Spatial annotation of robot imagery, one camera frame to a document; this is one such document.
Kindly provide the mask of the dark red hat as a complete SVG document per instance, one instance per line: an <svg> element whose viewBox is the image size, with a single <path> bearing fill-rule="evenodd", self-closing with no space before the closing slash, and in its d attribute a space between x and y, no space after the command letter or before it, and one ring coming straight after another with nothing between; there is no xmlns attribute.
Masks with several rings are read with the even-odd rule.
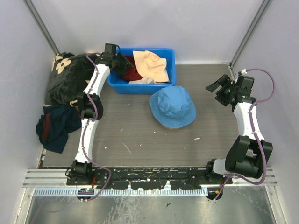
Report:
<svg viewBox="0 0 299 224"><path fill-rule="evenodd" d="M125 69L126 74L120 76L121 79L125 81L137 81L141 80L142 76L138 73L135 65L134 58L132 56L125 56L125 58L133 65L132 67L127 67Z"/></svg>

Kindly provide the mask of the blue plastic bin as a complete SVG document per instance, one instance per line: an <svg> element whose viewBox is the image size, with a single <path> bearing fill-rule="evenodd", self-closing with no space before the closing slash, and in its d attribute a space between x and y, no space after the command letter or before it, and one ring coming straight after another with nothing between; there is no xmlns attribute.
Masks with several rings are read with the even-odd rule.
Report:
<svg viewBox="0 0 299 224"><path fill-rule="evenodd" d="M108 84L119 94L153 94L158 90L175 86L177 82L175 53L170 48L121 48L121 52L132 64L127 68L134 75L150 77L154 83L133 83L111 71Z"/></svg>

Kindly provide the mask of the black floral blanket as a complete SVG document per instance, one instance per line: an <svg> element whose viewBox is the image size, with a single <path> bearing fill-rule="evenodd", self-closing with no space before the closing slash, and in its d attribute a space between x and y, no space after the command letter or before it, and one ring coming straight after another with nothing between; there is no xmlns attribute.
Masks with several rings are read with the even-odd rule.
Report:
<svg viewBox="0 0 299 224"><path fill-rule="evenodd" d="M70 105L77 107L77 95L89 84L94 73L97 53L74 55L57 54L46 88L45 106Z"/></svg>

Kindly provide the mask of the light blue bucket hat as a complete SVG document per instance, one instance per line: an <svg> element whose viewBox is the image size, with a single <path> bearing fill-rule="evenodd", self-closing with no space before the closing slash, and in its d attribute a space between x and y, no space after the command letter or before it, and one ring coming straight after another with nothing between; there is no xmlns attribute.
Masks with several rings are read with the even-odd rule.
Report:
<svg viewBox="0 0 299 224"><path fill-rule="evenodd" d="M196 119L196 108L182 86L168 86L152 94L149 105L154 118L168 127L187 126Z"/></svg>

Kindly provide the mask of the wooden hat stand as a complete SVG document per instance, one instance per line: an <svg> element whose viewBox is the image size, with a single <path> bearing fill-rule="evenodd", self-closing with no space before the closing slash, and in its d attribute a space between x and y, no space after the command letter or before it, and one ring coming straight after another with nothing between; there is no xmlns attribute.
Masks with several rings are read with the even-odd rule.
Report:
<svg viewBox="0 0 299 224"><path fill-rule="evenodd" d="M179 127L168 127L168 126L165 126L165 125L162 125L163 128L165 129L168 129L168 130L178 130L178 129L181 129L185 126L179 126Z"/></svg>

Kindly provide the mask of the navy and red cloth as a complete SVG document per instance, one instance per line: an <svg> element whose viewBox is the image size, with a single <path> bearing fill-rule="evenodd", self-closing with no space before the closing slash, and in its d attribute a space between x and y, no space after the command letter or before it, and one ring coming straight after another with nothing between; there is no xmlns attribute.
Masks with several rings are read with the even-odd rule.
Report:
<svg viewBox="0 0 299 224"><path fill-rule="evenodd" d="M68 134L81 128L81 117L70 105L43 107L43 115L36 125L36 134L46 150L61 154Z"/></svg>

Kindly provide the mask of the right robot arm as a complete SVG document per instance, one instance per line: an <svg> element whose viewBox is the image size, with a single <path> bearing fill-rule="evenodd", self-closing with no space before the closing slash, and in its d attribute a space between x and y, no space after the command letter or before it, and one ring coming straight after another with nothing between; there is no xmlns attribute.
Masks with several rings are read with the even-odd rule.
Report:
<svg viewBox="0 0 299 224"><path fill-rule="evenodd" d="M251 96L254 78L239 75L232 80L228 75L221 76L206 90L215 92L215 99L223 106L230 105L234 113L238 137L226 158L212 159L207 163L205 179L211 184L225 176L259 179L263 175L273 150L261 134L256 118L256 99Z"/></svg>

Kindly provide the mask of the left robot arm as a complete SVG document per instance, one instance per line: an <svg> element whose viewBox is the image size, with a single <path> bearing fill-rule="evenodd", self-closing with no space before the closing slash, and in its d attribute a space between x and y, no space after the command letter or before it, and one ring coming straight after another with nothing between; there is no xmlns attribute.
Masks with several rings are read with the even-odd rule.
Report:
<svg viewBox="0 0 299 224"><path fill-rule="evenodd" d="M87 87L77 96L82 129L78 151L68 173L69 180L83 185L88 185L94 180L93 142L99 120L103 116L100 100L103 85L111 70L120 69L120 72L123 72L132 66L121 52L101 53L95 61L88 54L86 58L94 66L94 72Z"/></svg>

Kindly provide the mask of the beige bucket hat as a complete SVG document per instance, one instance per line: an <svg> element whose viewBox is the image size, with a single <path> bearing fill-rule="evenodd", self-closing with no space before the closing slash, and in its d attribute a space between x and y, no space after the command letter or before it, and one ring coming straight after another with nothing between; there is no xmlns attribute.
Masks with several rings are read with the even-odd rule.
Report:
<svg viewBox="0 0 299 224"><path fill-rule="evenodd" d="M133 51L136 69L142 77L151 77L158 83L169 82L167 60L151 51Z"/></svg>

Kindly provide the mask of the cream white hat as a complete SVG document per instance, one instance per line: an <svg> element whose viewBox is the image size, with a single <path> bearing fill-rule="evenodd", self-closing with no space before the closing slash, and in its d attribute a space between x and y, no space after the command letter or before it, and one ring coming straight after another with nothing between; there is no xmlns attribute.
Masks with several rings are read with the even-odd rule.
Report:
<svg viewBox="0 0 299 224"><path fill-rule="evenodd" d="M129 84L157 84L151 77L143 77L142 79L129 81Z"/></svg>

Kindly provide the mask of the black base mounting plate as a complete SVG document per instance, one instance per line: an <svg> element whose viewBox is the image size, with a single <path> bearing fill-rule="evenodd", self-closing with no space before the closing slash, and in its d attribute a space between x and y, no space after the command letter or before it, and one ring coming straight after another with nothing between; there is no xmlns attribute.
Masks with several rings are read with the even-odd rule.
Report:
<svg viewBox="0 0 299 224"><path fill-rule="evenodd" d="M170 184L171 190L201 189L203 185L222 185L225 178L208 174L205 168L198 167L110 167L91 168L87 175L65 172L67 185L91 185L96 189L114 190L154 190L164 189Z"/></svg>

